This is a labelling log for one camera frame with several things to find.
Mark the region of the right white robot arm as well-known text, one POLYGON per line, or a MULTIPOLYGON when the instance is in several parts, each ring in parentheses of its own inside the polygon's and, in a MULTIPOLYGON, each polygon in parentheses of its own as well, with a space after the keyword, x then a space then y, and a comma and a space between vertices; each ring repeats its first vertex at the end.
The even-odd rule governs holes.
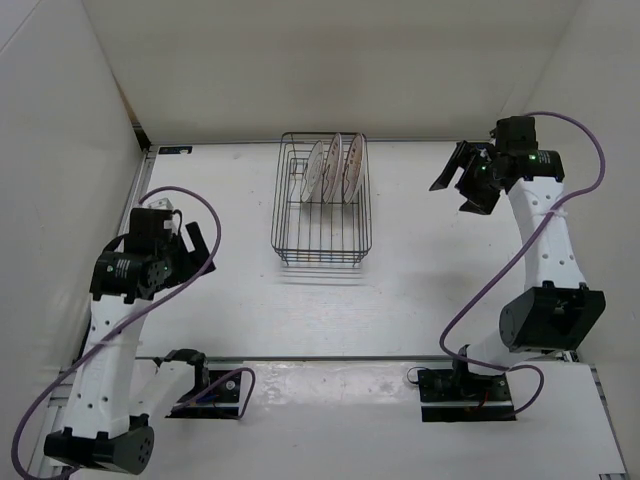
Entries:
POLYGON ((497 329, 459 351, 445 352, 455 370, 449 387, 470 400, 485 376, 507 372, 524 361, 576 349, 603 314, 603 291, 589 287, 571 244, 565 203, 595 190, 566 192, 561 156, 541 148, 535 113, 497 121, 488 142, 457 142, 434 191, 455 186, 464 197, 461 211, 493 212, 501 197, 511 206, 522 246, 446 326, 456 325, 518 262, 525 265, 522 293, 501 310, 497 329))

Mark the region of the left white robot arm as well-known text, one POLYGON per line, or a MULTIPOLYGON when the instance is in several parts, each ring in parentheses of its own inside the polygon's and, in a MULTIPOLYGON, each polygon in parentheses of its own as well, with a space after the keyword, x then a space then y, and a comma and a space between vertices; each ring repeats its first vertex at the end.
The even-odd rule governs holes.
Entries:
POLYGON ((98 257, 90 284, 90 332, 59 430, 47 435, 45 456, 64 465, 139 475, 148 466, 153 415, 181 400, 198 400, 210 386, 206 357, 194 349, 157 359, 156 377, 131 396, 146 307, 164 291, 215 266, 197 223, 178 210, 135 208, 127 233, 98 257))

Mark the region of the grey wire dish rack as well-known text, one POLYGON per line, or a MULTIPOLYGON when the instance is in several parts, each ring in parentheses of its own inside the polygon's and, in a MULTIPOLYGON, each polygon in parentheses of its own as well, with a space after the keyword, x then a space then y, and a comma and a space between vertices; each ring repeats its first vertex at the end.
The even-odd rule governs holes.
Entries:
POLYGON ((373 245, 364 134, 281 136, 270 242, 286 266, 361 264, 373 245))

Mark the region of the white plate grey pattern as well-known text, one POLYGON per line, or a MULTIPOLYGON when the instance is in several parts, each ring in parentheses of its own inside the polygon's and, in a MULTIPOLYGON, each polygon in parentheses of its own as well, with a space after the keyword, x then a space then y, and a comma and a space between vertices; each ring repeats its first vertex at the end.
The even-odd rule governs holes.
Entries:
POLYGON ((324 166, 324 145, 322 141, 317 141, 307 159, 305 173, 303 175, 300 200, 303 203, 309 202, 314 195, 315 189, 322 177, 324 166))

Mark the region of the orange patterned plate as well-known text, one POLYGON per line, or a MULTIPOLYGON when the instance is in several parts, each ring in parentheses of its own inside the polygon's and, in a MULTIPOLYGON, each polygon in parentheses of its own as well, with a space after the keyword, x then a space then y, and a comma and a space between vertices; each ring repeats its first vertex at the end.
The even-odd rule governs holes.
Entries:
POLYGON ((353 201, 360 187, 361 174, 363 173, 364 150, 364 136, 358 133, 352 139, 344 160, 342 201, 345 204, 353 201))
POLYGON ((338 186, 339 174, 343 161, 343 140, 340 133, 336 133, 329 145, 325 167, 323 171, 323 183, 321 199, 324 203, 333 200, 336 188, 338 186))

